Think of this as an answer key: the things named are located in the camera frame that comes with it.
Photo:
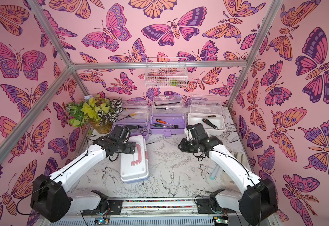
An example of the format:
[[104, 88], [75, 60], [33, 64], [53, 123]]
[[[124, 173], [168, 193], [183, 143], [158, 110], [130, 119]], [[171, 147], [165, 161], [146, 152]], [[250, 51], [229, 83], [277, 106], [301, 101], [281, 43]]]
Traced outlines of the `potted green plant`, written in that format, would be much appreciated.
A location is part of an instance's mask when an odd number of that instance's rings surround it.
[[65, 109], [75, 127], [90, 125], [99, 134], [108, 134], [123, 111], [122, 98], [108, 99], [100, 95], [85, 96], [81, 103], [68, 103]]

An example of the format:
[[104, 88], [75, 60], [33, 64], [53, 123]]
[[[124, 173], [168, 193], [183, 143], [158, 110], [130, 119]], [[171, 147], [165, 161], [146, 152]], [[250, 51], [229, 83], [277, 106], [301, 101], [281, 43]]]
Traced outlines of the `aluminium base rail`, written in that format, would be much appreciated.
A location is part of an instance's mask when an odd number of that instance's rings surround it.
[[67, 214], [55, 226], [248, 226], [241, 213], [211, 209], [208, 197], [112, 199], [109, 212]]

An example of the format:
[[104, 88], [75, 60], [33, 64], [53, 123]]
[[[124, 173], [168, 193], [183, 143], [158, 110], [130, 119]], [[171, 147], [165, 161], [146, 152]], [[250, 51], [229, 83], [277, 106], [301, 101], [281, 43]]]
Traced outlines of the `black orange screwdriver in white box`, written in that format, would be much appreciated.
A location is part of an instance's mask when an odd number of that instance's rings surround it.
[[203, 119], [202, 119], [202, 122], [205, 123], [206, 125], [210, 126], [211, 128], [213, 128], [214, 130], [217, 130], [217, 129], [218, 129], [218, 127], [217, 127], [215, 124], [213, 124], [213, 123], [212, 123], [209, 119], [207, 119], [207, 118], [203, 118]]

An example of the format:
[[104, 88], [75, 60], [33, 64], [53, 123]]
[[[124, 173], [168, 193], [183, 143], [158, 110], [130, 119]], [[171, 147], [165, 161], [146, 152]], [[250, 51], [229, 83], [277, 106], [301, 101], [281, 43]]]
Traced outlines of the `blue white toolbox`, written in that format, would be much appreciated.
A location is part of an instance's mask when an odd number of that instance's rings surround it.
[[142, 135], [130, 137], [128, 143], [134, 153], [120, 154], [120, 178], [125, 183], [140, 182], [148, 179], [148, 152], [146, 140]]

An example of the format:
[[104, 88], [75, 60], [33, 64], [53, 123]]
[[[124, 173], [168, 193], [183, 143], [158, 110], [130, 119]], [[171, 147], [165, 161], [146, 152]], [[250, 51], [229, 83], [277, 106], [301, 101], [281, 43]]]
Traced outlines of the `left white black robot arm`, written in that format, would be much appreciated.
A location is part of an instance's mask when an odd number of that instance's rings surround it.
[[92, 145], [67, 166], [46, 176], [37, 177], [33, 182], [30, 207], [38, 214], [57, 222], [72, 212], [95, 211], [106, 214], [109, 211], [108, 197], [100, 191], [88, 194], [71, 194], [72, 186], [94, 165], [113, 154], [134, 154], [145, 147], [142, 135], [130, 136], [125, 126], [116, 125], [107, 135], [97, 138]]

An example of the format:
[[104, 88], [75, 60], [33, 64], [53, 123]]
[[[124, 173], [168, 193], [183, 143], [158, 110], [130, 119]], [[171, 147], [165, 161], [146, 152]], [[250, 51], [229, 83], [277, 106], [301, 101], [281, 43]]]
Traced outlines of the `left purple toolbox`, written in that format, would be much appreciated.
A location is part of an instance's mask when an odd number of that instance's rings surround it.
[[148, 102], [146, 100], [126, 100], [122, 102], [122, 109], [118, 120], [113, 123], [112, 130], [116, 125], [126, 126], [130, 130], [131, 136], [142, 135], [147, 140], [149, 137]]

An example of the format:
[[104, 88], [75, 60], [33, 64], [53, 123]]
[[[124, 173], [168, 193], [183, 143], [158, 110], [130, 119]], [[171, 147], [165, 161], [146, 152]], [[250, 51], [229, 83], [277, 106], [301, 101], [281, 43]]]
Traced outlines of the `white clear-lid toolbox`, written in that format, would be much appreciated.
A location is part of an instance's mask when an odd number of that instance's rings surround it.
[[[223, 118], [223, 106], [219, 98], [210, 95], [192, 95], [189, 106], [189, 125], [201, 123], [205, 131], [210, 135], [222, 135], [222, 133], [226, 131], [226, 126]], [[213, 124], [218, 127], [218, 129], [214, 130], [210, 126], [203, 123], [203, 118], [209, 119]]]

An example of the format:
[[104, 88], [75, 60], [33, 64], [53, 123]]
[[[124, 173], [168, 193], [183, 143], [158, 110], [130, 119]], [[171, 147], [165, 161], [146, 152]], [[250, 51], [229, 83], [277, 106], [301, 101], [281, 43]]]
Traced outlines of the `purple toolbox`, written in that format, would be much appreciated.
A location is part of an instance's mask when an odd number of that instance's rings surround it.
[[170, 137], [183, 134], [185, 127], [182, 96], [155, 96], [149, 118], [151, 133]]
[[113, 123], [112, 130], [116, 125], [126, 126], [130, 130], [131, 136], [142, 135], [147, 140], [149, 137], [148, 102], [146, 100], [126, 100], [122, 102], [122, 109], [118, 120]]

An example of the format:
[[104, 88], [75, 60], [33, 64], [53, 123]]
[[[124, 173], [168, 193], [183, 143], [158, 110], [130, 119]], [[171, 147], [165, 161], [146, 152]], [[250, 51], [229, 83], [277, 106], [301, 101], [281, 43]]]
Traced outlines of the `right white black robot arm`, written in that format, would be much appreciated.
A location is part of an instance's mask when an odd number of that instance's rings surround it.
[[218, 137], [208, 136], [201, 123], [188, 125], [185, 134], [186, 138], [181, 140], [178, 149], [185, 153], [200, 153], [200, 157], [214, 161], [239, 190], [215, 192], [213, 196], [216, 206], [240, 212], [251, 226], [260, 225], [277, 212], [275, 184], [270, 179], [261, 179], [247, 169]]

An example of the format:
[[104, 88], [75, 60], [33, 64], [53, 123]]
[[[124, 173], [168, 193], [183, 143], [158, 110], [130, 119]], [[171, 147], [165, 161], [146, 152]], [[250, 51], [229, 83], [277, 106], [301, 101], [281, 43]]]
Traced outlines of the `middle purple toolbox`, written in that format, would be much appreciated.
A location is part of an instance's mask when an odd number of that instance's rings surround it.
[[182, 96], [155, 96], [149, 118], [151, 133], [170, 137], [183, 134], [185, 127]]

